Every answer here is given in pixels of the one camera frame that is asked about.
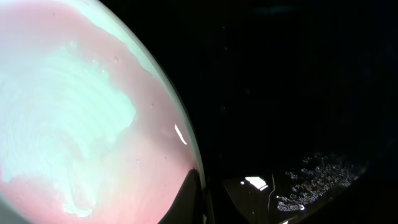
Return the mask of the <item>pale green plate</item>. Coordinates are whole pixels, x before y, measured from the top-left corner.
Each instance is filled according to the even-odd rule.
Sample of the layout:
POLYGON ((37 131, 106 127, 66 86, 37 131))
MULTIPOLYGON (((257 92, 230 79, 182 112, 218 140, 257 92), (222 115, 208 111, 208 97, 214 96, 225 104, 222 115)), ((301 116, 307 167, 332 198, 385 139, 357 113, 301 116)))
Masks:
POLYGON ((159 223, 203 165, 161 66, 99 1, 1 2, 1 222, 159 223))

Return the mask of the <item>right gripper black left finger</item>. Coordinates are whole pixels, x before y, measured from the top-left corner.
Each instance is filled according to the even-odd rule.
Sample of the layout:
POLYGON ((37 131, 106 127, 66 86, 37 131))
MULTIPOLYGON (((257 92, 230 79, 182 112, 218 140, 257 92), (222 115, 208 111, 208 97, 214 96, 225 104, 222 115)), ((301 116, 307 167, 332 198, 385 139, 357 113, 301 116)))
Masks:
POLYGON ((203 202, 200 176, 191 169, 175 200, 159 224, 202 224, 203 202))

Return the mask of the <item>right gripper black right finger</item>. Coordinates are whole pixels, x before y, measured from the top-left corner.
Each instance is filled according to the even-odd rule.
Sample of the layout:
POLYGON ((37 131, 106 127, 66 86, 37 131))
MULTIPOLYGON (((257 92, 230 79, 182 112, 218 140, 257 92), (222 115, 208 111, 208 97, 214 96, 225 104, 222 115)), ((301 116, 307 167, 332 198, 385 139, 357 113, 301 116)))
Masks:
POLYGON ((248 224, 249 222, 234 205, 220 179, 208 177, 206 181, 208 214, 214 224, 248 224))

